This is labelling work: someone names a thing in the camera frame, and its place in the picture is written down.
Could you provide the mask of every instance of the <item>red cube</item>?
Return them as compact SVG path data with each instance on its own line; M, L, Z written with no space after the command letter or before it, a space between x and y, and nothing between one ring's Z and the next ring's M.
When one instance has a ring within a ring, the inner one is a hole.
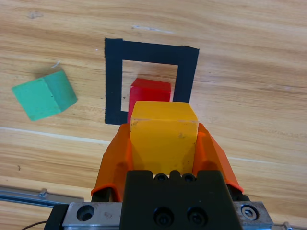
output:
M128 122L137 101L169 102L170 96L170 83L137 78L130 88Z

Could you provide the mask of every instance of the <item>green cube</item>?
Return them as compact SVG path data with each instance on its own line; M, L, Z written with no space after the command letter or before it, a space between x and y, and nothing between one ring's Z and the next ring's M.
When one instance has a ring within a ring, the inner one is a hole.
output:
M77 101L62 70L17 85L12 90L31 121L59 114Z

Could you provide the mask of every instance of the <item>yellow cube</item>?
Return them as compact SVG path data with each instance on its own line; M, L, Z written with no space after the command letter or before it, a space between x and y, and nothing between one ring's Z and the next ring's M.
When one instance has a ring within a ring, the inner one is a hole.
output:
M131 116L134 169L192 173L198 120L188 103L137 101Z

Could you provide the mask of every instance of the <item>metal plate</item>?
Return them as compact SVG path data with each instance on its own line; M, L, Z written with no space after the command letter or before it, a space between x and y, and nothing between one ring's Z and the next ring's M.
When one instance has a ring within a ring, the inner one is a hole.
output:
M120 222L120 212L121 203L71 203L68 207L62 226L65 230L118 230ZM85 219L87 219L91 215L92 217L88 220L81 220L82 217L85 217Z

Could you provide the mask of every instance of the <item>cable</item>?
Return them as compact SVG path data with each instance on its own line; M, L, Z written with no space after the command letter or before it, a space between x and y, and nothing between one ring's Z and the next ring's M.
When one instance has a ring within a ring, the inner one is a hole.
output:
M26 229L29 229L29 228L34 227L34 226L36 226L36 225L45 224L45 223L47 223L46 220L45 220L45 221L41 221L41 222L37 222L37 223L31 224L31 225L29 225L29 226L27 226L27 227L25 227L25 228L23 228L23 229L21 229L21 230L26 230Z

